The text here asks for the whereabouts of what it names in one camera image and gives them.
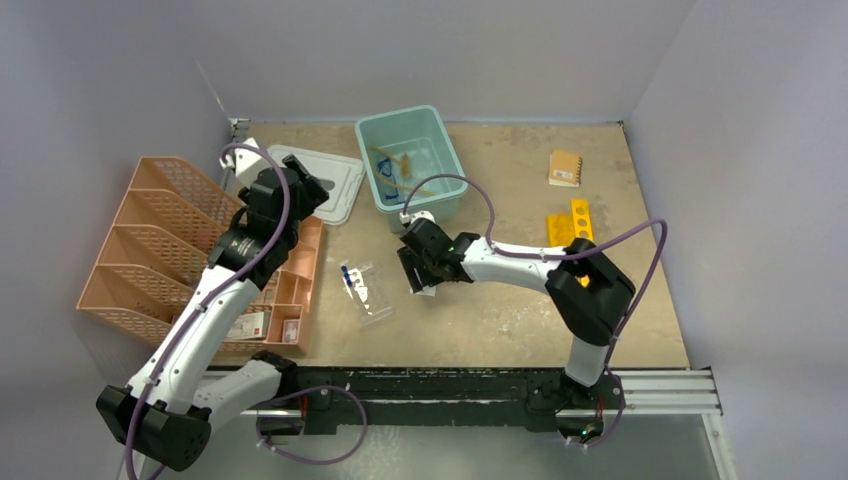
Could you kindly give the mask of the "small white plastic packet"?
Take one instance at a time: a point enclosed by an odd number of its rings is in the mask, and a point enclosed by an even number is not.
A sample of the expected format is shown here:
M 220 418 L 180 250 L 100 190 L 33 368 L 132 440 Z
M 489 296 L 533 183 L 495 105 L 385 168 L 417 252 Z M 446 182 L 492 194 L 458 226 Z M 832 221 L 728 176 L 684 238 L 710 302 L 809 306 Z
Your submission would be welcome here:
M 418 292 L 418 295 L 434 297 L 437 292 L 436 286 L 423 286 L 421 290 Z

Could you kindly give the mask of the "white plastic bin lid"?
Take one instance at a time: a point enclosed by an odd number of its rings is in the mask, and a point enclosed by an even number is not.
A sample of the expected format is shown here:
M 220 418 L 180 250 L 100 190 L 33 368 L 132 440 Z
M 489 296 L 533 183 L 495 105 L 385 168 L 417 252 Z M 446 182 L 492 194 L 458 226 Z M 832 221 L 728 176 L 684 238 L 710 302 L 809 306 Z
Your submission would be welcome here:
M 279 162 L 294 155 L 320 181 L 329 199 L 316 209 L 316 217 L 331 226 L 347 222 L 365 176 L 362 160 L 280 144 L 271 145 L 268 151 Z

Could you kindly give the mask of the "wire test tube brush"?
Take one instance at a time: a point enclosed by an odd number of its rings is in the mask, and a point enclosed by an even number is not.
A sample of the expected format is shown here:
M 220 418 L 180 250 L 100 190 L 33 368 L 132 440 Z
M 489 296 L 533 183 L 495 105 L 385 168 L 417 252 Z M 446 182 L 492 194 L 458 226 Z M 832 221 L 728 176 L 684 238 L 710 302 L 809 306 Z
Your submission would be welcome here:
M 394 159 L 395 164 L 398 166 L 399 174 L 402 179 L 407 180 L 411 177 L 411 159 L 407 153 L 402 154 L 400 157 L 396 157 Z

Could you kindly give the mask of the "blue rubber band loop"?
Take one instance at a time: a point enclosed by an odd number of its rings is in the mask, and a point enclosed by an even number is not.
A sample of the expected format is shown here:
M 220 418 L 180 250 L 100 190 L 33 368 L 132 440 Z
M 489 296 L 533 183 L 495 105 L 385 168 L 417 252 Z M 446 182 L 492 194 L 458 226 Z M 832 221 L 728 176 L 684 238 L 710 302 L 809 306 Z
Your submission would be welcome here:
M 380 185 L 381 198 L 386 205 L 396 205 L 402 202 L 401 189 L 394 176 L 394 162 L 383 157 L 376 162 L 375 178 Z

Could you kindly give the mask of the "mint green plastic bin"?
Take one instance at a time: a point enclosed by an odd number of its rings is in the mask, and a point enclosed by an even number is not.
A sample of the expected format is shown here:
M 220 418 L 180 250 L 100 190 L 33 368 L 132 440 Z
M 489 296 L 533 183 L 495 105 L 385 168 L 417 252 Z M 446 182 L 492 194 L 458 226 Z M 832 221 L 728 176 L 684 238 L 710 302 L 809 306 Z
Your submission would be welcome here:
M 420 105 L 359 119 L 354 127 L 375 206 L 389 230 L 403 230 L 400 212 L 426 210 L 438 222 L 454 217 L 468 185 L 438 110 Z

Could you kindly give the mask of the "yellow rubber tubing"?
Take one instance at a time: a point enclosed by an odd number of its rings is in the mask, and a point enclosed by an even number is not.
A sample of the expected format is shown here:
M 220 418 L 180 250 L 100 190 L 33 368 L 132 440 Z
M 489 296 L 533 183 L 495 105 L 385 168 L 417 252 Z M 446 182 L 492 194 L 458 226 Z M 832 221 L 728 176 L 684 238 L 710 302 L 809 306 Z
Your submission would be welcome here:
M 425 173 L 428 164 L 415 154 L 404 152 L 399 156 L 376 146 L 367 148 L 374 178 L 383 190 L 386 201 L 403 201 L 410 197 L 417 184 L 419 173 Z

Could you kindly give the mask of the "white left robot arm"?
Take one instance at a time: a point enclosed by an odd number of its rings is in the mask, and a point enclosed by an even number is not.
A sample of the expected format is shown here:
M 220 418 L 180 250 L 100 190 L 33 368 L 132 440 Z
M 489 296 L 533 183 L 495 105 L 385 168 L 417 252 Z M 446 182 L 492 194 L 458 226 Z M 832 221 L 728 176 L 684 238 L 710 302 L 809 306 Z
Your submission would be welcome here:
M 285 373 L 290 361 L 268 351 L 207 388 L 200 383 L 238 317 L 296 249 L 302 221 L 329 194 L 295 155 L 276 162 L 259 147 L 230 144 L 221 164 L 242 183 L 243 207 L 165 340 L 126 385 L 108 385 L 96 400 L 131 479 L 138 454 L 161 470 L 184 471 L 245 409 L 263 401 L 284 409 L 297 399 L 298 382 Z

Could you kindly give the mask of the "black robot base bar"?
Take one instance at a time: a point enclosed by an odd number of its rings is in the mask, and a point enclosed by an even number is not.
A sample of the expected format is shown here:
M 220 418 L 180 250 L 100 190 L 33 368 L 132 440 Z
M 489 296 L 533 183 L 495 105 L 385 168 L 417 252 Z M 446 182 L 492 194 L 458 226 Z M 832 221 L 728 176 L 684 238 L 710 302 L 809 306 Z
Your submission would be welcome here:
M 282 373 L 264 406 L 293 410 L 307 435 L 361 425 L 521 427 L 589 443 L 625 406 L 610 373 L 583 387 L 556 367 L 299 366 L 268 351 L 253 357 Z

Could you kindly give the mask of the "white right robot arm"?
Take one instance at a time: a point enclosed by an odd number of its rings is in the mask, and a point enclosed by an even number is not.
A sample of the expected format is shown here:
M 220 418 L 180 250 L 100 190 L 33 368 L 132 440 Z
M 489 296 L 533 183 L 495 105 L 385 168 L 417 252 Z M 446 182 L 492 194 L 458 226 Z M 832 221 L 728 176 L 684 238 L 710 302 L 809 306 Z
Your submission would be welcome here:
M 414 293 L 443 283 L 500 283 L 547 295 L 573 336 L 561 381 L 564 399 L 584 407 L 601 391 L 616 329 L 636 294 L 633 282 L 596 245 L 578 238 L 566 247 L 497 252 L 478 234 L 450 237 L 420 218 L 400 234 L 397 254 Z

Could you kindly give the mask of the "clear acrylic test tube rack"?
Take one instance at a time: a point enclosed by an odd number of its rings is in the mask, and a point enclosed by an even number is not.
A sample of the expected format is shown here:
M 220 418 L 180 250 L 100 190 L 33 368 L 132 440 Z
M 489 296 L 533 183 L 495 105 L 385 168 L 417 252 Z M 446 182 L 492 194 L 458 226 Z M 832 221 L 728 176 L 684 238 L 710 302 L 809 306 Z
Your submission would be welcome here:
M 382 288 L 382 276 L 373 264 L 342 265 L 348 268 L 352 280 L 358 283 L 356 289 L 348 288 L 342 275 L 345 290 L 355 305 L 355 311 L 363 327 L 375 324 L 394 314 L 389 297 Z

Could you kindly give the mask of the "peach plastic file organizer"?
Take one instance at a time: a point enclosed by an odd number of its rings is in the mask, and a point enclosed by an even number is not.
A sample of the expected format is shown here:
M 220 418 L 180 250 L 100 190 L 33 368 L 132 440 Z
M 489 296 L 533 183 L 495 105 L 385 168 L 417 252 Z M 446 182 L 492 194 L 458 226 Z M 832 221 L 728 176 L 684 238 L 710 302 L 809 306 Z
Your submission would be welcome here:
M 179 157 L 143 157 L 77 303 L 78 310 L 153 346 L 190 300 L 208 255 L 241 203 Z M 249 305 L 269 314 L 258 338 L 226 341 L 215 359 L 233 364 L 268 350 L 288 358 L 311 346 L 313 292 L 324 223 L 300 223 L 288 261 Z M 297 344 L 281 342 L 283 322 L 298 320 Z

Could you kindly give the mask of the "small card box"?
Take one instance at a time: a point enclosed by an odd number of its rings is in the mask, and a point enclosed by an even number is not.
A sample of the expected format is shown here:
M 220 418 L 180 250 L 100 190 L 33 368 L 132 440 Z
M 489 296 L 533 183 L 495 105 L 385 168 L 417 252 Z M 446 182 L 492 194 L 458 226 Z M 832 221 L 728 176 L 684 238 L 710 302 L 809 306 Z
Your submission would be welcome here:
M 283 322 L 281 342 L 284 344 L 297 344 L 299 339 L 300 322 L 298 320 L 285 320 Z

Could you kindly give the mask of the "yellow test tube rack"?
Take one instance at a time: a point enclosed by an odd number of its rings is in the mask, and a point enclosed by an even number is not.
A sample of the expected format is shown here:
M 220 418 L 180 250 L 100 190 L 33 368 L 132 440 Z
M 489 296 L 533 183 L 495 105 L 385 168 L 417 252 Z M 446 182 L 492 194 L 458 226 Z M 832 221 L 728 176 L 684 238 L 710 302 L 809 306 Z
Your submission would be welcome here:
M 575 238 L 594 241 L 589 202 L 583 198 L 570 200 L 570 212 L 546 216 L 547 240 L 550 247 L 565 247 Z

